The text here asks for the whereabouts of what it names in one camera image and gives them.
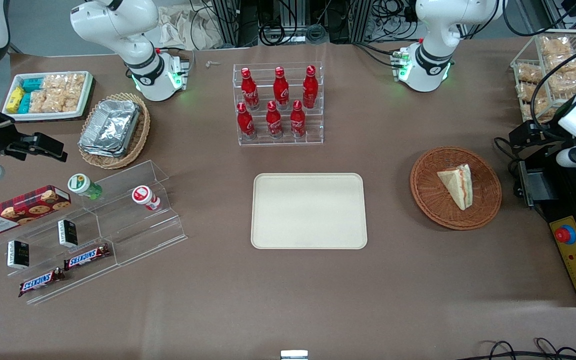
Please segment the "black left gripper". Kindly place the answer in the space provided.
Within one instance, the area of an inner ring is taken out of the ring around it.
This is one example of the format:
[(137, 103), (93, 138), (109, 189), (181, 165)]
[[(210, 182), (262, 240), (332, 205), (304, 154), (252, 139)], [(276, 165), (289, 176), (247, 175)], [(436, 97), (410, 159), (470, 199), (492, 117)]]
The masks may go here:
[(544, 147), (560, 145), (567, 138), (549, 127), (543, 128), (535, 121), (525, 121), (509, 133), (509, 146), (512, 150), (541, 150)]

